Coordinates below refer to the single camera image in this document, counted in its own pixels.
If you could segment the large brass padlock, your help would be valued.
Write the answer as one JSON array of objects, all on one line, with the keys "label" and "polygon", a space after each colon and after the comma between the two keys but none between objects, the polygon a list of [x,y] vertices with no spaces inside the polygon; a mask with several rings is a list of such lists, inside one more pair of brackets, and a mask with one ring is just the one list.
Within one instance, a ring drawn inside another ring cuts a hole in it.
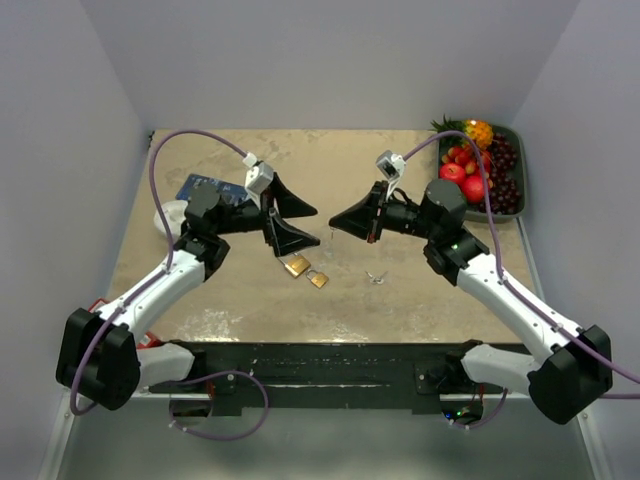
[{"label": "large brass padlock", "polygon": [[311,268],[311,262],[301,254],[294,253],[279,258],[285,271],[293,278],[298,278]]}]

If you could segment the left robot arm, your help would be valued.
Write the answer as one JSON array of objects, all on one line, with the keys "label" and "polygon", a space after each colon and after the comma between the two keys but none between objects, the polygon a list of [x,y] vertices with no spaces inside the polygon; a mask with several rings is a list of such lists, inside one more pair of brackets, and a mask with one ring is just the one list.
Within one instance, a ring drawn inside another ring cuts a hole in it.
[{"label": "left robot arm", "polygon": [[57,381],[73,398],[84,396],[108,410],[121,408],[143,387],[169,383],[185,392],[200,390],[207,368],[192,350],[175,342],[140,349],[139,343],[172,305],[219,270],[230,250],[225,235],[260,231],[275,256],[287,256],[319,245],[318,238],[287,222],[316,213],[278,176],[238,205],[226,202],[210,183],[193,188],[181,235],[167,257],[117,299],[68,317]]}]

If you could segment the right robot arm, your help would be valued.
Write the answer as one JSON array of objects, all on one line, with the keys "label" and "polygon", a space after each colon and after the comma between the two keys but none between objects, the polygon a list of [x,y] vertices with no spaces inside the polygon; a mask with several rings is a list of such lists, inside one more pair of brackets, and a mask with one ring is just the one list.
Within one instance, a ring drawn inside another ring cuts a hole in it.
[{"label": "right robot arm", "polygon": [[470,343],[445,369],[452,390],[500,386],[528,396],[547,419],[564,425],[611,389],[609,335],[553,312],[500,269],[496,250],[466,229],[467,204],[455,183],[431,181],[420,203],[394,199],[387,190],[386,182],[376,182],[363,200],[333,216],[330,227],[369,243],[385,230],[426,240],[432,270],[485,305],[527,349],[518,354]]}]

